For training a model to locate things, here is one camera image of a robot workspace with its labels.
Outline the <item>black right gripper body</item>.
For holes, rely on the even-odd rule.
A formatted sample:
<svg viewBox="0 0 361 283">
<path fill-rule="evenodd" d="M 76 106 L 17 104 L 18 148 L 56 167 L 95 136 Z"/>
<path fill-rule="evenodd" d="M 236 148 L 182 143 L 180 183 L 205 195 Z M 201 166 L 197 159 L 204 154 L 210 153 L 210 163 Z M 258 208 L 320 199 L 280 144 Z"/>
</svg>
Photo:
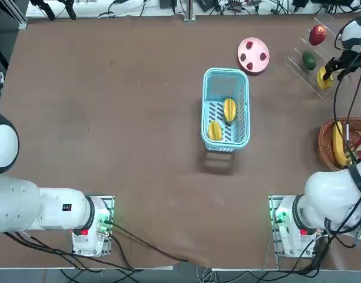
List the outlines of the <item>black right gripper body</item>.
<svg viewBox="0 0 361 283">
<path fill-rule="evenodd" d="M 361 68 L 361 53 L 355 51 L 343 51 L 340 57 L 341 69 L 356 71 Z"/>
</svg>

